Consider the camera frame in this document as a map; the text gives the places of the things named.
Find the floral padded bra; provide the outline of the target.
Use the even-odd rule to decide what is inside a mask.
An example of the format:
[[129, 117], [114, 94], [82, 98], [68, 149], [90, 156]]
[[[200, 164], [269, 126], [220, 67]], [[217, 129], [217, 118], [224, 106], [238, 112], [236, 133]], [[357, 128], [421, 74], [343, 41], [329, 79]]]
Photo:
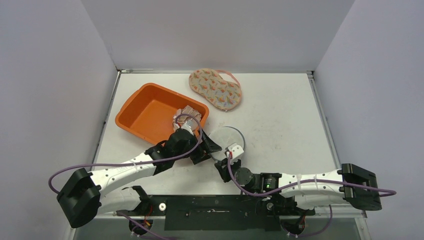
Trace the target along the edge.
[[228, 112], [242, 101], [240, 82], [226, 70], [201, 68], [188, 77], [190, 88], [215, 108]]

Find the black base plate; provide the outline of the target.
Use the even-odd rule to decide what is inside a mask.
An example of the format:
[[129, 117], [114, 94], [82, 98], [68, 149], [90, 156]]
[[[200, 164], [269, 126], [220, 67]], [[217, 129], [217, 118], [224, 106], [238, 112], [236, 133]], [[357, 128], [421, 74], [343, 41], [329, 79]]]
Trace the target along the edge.
[[294, 198], [269, 200], [249, 195], [151, 195], [131, 217], [164, 217], [166, 231], [280, 231], [281, 224], [293, 225], [315, 210], [298, 208]]

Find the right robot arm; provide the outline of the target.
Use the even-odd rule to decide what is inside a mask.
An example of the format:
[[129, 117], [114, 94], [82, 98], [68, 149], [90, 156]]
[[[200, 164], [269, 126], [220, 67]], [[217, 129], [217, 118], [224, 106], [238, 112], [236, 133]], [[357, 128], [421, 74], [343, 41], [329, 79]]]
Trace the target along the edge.
[[350, 204], [363, 211], [382, 209], [376, 175], [351, 163], [316, 174], [252, 173], [241, 166], [241, 160], [231, 165], [216, 161], [214, 166], [225, 183], [233, 180], [249, 196], [282, 197], [282, 207], [290, 215], [332, 204]]

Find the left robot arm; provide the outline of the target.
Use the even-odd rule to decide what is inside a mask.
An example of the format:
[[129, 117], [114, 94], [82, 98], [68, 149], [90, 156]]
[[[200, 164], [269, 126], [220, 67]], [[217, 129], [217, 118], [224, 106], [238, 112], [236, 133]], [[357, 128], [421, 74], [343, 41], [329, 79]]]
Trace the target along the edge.
[[57, 193], [56, 199], [72, 228], [79, 228], [98, 214], [120, 210], [144, 215], [148, 195], [140, 186], [126, 187], [141, 178], [155, 176], [173, 167], [175, 161], [190, 158], [193, 164], [210, 159], [222, 147], [199, 130], [199, 136], [179, 128], [167, 140], [120, 164], [103, 164], [87, 171], [79, 166]]

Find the beige crumpled garment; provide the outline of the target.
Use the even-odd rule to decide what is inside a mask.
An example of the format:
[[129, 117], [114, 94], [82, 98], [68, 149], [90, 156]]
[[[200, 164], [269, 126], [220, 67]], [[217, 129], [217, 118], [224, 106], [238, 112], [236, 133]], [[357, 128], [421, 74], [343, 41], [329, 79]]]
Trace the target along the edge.
[[176, 131], [177, 129], [181, 128], [181, 125], [189, 119], [193, 119], [194, 121], [197, 120], [200, 122], [202, 119], [202, 114], [189, 105], [186, 105], [184, 108], [177, 109], [172, 120], [173, 130]]

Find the orange plastic tub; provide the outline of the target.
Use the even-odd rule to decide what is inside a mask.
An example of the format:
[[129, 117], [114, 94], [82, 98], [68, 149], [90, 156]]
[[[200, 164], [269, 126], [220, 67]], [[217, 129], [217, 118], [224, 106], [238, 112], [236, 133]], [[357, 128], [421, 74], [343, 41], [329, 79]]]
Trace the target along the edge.
[[155, 145], [167, 140], [174, 132], [174, 115], [186, 106], [201, 114], [199, 122], [203, 127], [210, 113], [205, 104], [161, 85], [146, 83], [126, 100], [115, 117], [115, 123]]

